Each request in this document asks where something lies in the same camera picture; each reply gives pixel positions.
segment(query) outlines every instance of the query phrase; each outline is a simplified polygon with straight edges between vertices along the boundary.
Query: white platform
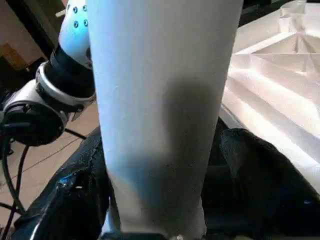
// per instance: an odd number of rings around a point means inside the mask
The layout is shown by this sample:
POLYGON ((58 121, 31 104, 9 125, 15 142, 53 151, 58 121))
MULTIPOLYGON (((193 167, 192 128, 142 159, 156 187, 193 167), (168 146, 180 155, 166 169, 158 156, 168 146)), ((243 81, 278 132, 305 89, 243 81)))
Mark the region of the white platform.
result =
POLYGON ((240 27, 220 117, 274 144, 320 193, 320 4, 240 27))

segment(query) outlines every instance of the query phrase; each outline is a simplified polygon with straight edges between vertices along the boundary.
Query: black wire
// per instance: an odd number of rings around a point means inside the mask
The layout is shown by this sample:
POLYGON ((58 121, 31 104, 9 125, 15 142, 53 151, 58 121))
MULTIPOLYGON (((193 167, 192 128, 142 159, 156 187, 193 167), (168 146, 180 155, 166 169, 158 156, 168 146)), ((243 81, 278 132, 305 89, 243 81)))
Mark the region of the black wire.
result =
POLYGON ((74 136, 76 136, 76 137, 78 137, 78 138, 80 138, 80 139, 83 139, 83 140, 86 140, 86 139, 87 139, 86 136, 81 135, 80 133, 77 133, 77 132, 75 132, 75 131, 72 131, 71 129, 66 128, 64 131, 67 132, 68 134, 72 134, 72 135, 74 135, 74 136))
POLYGON ((28 171, 29 169, 32 169, 34 166, 44 162, 45 160, 51 158, 53 155, 59 153, 60 151, 62 151, 63 149, 65 149, 66 147, 68 147, 70 144, 74 143, 75 141, 79 140, 79 138, 72 140, 71 142, 69 142, 68 144, 66 144, 65 146, 63 146, 62 148, 60 148, 59 150, 55 151, 54 153, 50 154, 49 156, 45 157, 44 159, 36 162, 35 164, 31 165, 30 167, 26 168, 25 170, 22 171, 22 173, 28 171))
POLYGON ((2 169, 3 169, 3 174, 4 174, 4 178, 6 180, 6 184, 10 190, 10 193, 12 195, 12 198, 14 200, 14 202, 16 203, 18 209, 22 212, 25 213, 26 210, 24 209, 24 206, 22 205, 19 196, 17 194, 17 191, 14 188, 14 185, 12 183, 12 179, 10 177, 10 173, 9 173, 9 168, 8 168, 8 160, 7 160, 7 151, 9 148, 9 141, 10 138, 5 138, 5 140, 3 141, 3 150, 2 150, 2 169))
MULTIPOLYGON (((24 150, 22 152, 22 155, 21 155, 21 158, 20 158, 19 167, 18 167, 18 174, 17 174, 16 186, 15 186, 15 191, 16 191, 16 194, 17 194, 18 198, 19 198, 20 187, 21 187, 22 172, 23 172, 24 163, 25 163, 25 159, 26 159, 28 150, 29 150, 29 146, 25 146, 24 150)), ((8 221, 6 222, 6 226, 5 226, 4 230, 3 230, 2 240, 6 240, 6 238, 7 238, 7 235, 9 233, 9 230, 10 230, 10 227, 11 227, 11 224, 12 224, 12 221, 13 221, 14 216, 15 216, 16 207, 17 207, 17 204, 14 201, 13 204, 12 204, 12 209, 11 209, 8 221)))
POLYGON ((4 202, 0 202, 0 207, 1 207, 1 208, 8 209, 8 210, 10 210, 10 211, 13 210, 15 213, 21 215, 21 212, 19 211, 19 209, 13 208, 12 206, 10 206, 9 204, 6 204, 6 203, 4 203, 4 202))

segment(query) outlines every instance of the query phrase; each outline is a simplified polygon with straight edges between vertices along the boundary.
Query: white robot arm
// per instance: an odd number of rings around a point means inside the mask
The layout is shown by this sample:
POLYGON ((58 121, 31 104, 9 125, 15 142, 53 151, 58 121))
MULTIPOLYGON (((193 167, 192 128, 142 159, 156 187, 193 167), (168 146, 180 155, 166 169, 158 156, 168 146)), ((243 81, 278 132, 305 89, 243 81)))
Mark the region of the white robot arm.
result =
POLYGON ((108 230, 200 239, 241 8, 242 0, 70 0, 59 45, 8 101, 3 122, 33 126, 15 136, 24 144, 50 143, 96 89, 116 200, 109 213, 121 223, 108 216, 108 230))
POLYGON ((12 136, 17 141, 29 146, 55 141, 70 114, 78 116, 95 100, 88 24, 86 1, 69 1, 58 46, 49 61, 5 103, 3 125, 29 124, 24 134, 12 136))

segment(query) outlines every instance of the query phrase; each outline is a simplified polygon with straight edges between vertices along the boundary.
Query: wall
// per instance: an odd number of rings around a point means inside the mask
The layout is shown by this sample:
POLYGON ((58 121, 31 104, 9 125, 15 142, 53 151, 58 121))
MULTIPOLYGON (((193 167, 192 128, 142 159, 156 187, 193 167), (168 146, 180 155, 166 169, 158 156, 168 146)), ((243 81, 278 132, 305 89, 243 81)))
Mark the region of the wall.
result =
POLYGON ((56 17, 56 13, 65 7, 60 0, 24 0, 37 21, 54 45, 58 44, 58 37, 63 17, 56 17))
POLYGON ((5 0, 0 0, 0 45, 8 43, 29 64, 44 57, 38 45, 5 0))

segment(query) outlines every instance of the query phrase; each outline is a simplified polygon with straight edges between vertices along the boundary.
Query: white pole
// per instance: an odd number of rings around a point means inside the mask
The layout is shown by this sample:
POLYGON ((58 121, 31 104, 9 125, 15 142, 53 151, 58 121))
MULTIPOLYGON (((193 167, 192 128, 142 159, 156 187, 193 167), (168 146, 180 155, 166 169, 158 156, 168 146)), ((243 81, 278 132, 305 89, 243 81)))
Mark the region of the white pole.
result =
POLYGON ((205 231, 201 190, 241 0, 88 0, 112 231, 205 231))

